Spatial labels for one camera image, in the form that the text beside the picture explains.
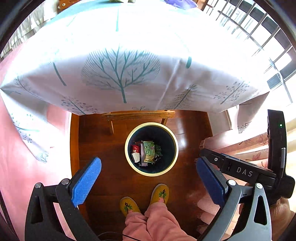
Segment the wooden floor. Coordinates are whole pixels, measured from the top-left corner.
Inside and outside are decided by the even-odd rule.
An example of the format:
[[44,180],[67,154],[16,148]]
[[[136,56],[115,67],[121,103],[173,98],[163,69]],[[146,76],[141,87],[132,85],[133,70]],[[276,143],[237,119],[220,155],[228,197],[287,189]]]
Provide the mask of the wooden floor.
[[179,144],[179,156],[175,166],[166,174],[146,177],[135,172],[127,163],[124,144],[127,135],[145,122],[161,122],[161,119],[114,121],[114,134],[109,132],[107,121],[100,115],[84,115],[79,119],[80,168],[93,157],[102,160],[102,171],[86,199],[90,225],[96,234],[106,231],[121,233],[125,218],[119,209],[124,196],[133,198],[144,213],[151,193],[159,183],[170,188],[167,207],[189,235],[198,237],[196,231],[201,221],[197,201],[205,193],[194,165],[198,157],[199,143],[211,136],[210,124],[205,112],[176,111],[168,119],[167,127],[175,134]]

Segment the das logo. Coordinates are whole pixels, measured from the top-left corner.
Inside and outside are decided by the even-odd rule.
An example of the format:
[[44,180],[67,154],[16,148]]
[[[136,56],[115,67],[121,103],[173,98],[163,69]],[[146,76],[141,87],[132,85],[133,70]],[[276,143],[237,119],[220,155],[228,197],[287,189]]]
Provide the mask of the das logo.
[[248,175],[248,177],[251,177],[252,176],[252,171],[249,171],[249,173],[247,173],[247,170],[245,169],[243,172],[242,172],[243,169],[241,169],[240,167],[237,168],[237,173],[240,173],[242,175]]

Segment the shoe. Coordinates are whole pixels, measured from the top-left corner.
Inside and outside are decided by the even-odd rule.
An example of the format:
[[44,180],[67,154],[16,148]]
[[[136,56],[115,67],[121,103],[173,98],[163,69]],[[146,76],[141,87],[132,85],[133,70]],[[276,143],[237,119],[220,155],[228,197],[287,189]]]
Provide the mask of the shoe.
[[131,212],[141,212],[136,202],[131,199],[130,197],[123,197],[120,202],[120,210],[122,211],[123,215],[126,217],[127,214]]
[[169,194],[170,192],[167,185],[162,183],[158,184],[152,192],[150,205],[155,202],[163,202],[167,204]]

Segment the person's leg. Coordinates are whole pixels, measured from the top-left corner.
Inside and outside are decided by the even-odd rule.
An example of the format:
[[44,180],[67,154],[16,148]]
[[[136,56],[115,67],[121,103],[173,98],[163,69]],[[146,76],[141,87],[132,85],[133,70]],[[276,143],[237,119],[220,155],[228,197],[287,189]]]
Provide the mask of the person's leg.
[[[141,241],[152,241],[147,231],[147,217],[141,214],[135,201],[130,197],[122,198],[120,200],[120,209],[126,217],[126,228],[122,233]],[[123,241],[132,240],[131,238],[123,236]]]
[[168,186],[157,185],[152,193],[150,206],[145,212],[145,216],[148,217],[147,230],[153,241],[196,241],[180,228],[174,215],[168,211],[168,198]]

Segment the cream-colored rim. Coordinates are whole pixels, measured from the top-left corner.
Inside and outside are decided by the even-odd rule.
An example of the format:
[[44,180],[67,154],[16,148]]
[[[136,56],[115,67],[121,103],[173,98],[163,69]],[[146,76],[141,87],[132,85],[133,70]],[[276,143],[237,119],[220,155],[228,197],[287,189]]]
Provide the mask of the cream-colored rim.
[[[168,132],[170,134],[170,136],[173,138],[173,141],[174,141],[174,144],[175,144],[175,156],[174,156],[174,159],[172,161],[172,163],[163,171],[161,172],[157,172],[157,173],[145,173],[145,172],[142,172],[140,171],[138,168],[136,168],[134,166],[134,164],[131,162],[130,158],[129,158],[129,154],[128,154],[128,143],[129,143],[129,140],[131,139],[132,135],[137,131],[139,130],[140,128],[144,127],[144,126],[157,126],[157,127],[160,127],[162,129],[164,129],[166,132]],[[133,129],[130,134],[128,135],[128,137],[126,138],[126,143],[124,145],[124,152],[125,152],[125,155],[126,155],[126,160],[128,161],[129,165],[132,167],[132,169],[134,169],[137,173],[140,173],[144,176],[148,176],[148,177],[156,177],[156,176],[160,176],[162,174],[165,174],[166,172],[168,172],[169,170],[172,169],[172,167],[174,166],[174,164],[176,163],[177,161],[177,158],[178,158],[178,154],[179,154],[179,146],[178,146],[178,141],[174,135],[174,133],[169,129],[167,128],[166,126],[160,124],[160,123],[156,123],[156,122],[147,122],[147,123],[144,123],[144,124],[141,124],[139,126],[137,126],[135,129]]]

